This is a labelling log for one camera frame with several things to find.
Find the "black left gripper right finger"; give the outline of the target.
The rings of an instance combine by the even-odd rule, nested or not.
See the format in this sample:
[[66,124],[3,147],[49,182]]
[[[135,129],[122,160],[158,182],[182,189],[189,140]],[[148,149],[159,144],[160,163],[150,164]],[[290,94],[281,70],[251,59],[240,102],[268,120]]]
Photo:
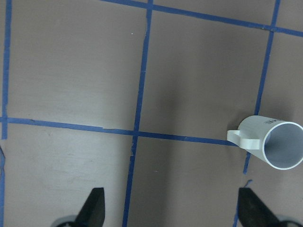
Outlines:
[[238,191],[238,219],[243,227],[301,227],[302,223],[286,216],[275,215],[247,187]]

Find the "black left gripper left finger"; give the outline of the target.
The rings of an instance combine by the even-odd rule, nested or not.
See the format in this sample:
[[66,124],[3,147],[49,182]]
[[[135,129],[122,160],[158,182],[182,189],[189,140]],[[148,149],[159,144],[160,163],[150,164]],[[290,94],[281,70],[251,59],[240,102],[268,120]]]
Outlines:
[[56,222],[55,227],[102,227],[105,223],[105,190],[93,188],[74,220]]

